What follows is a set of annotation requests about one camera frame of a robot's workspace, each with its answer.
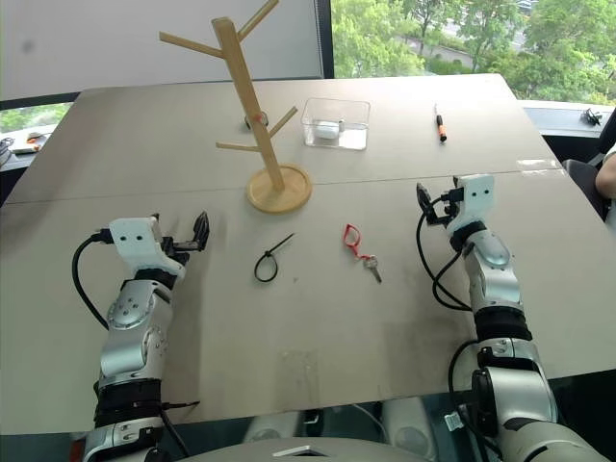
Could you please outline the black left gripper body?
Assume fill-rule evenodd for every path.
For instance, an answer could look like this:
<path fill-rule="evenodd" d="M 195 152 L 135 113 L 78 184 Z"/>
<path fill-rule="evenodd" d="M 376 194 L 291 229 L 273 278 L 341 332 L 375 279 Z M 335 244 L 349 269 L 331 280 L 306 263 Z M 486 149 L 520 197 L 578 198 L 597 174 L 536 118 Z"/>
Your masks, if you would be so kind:
<path fill-rule="evenodd" d="M 186 265 L 190 260 L 190 252 L 198 251 L 199 244 L 196 241 L 177 243 L 172 237 L 163 237 L 161 248 L 171 260 Z"/>

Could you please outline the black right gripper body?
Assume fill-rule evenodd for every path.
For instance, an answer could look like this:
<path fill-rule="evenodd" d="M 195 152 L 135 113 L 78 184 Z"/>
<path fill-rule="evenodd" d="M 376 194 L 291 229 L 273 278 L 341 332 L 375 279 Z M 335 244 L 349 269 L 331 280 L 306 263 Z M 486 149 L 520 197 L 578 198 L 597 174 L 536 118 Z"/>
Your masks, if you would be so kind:
<path fill-rule="evenodd" d="M 444 202 L 444 213 L 439 215 L 436 206 L 442 202 L 442 199 L 435 199 L 429 203 L 428 208 L 428 224 L 430 226 L 442 225 L 447 227 L 452 220 L 457 216 L 457 204 L 455 202 Z"/>

